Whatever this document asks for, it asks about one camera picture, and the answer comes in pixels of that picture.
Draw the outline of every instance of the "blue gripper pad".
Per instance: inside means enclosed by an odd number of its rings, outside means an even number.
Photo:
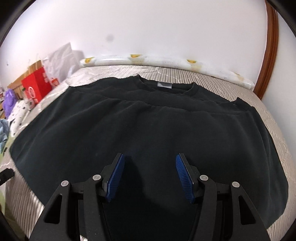
[[[176,157],[176,169],[179,174],[179,178],[185,192],[185,197],[190,201],[190,203],[194,203],[195,196],[193,193],[193,181],[190,178],[188,171],[184,165],[184,162],[180,155]]]
[[[121,175],[122,175],[122,172],[124,169],[124,163],[125,163],[124,155],[121,154],[121,156],[119,157],[117,164],[110,176],[110,179],[107,183],[107,193],[106,193],[106,201],[107,202],[110,202],[111,199],[113,199],[115,197],[116,190],[118,188],[119,181],[121,179]]]

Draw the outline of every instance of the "red paper bag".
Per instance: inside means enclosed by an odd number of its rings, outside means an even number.
[[[24,78],[22,85],[26,89],[27,97],[32,98],[36,104],[52,90],[43,67]]]

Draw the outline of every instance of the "purple plush toy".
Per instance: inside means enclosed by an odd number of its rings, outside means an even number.
[[[3,105],[2,105],[3,109],[5,111],[6,118],[9,117],[16,102],[17,102],[17,97],[15,95],[15,92],[11,89],[8,89],[5,92],[5,98],[4,98]]]

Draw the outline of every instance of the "clothing label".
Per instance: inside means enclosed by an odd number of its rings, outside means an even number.
[[[164,83],[164,82],[158,82],[157,83],[157,87],[164,87],[164,88],[169,88],[171,89],[172,88],[172,85],[171,83]]]

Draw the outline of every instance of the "bed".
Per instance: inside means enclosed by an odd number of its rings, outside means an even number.
[[[125,78],[140,74],[148,80],[156,80],[168,83],[192,83],[195,82],[204,88],[233,101],[237,97],[243,99],[251,106],[254,106],[260,114],[263,122],[269,130],[275,143],[283,170],[289,184],[289,198],[283,215],[268,228],[268,234],[272,241],[279,241],[287,233],[296,218],[296,171],[291,154],[286,146],[285,140],[280,129],[259,98],[248,89],[233,83],[207,76],[204,74],[154,66],[136,65],[113,65],[113,66],[94,66],[81,68],[70,78],[51,91],[28,115],[25,122],[20,126],[17,135],[51,102],[61,95],[68,86],[80,86],[95,82],[106,77]],[[8,181],[1,187],[1,192],[5,199],[5,214],[10,224],[20,233],[30,236],[34,225],[41,214],[44,206],[30,190],[24,178],[16,169],[9,151],[4,153],[0,162],[0,171],[5,168],[15,170],[15,178]]]

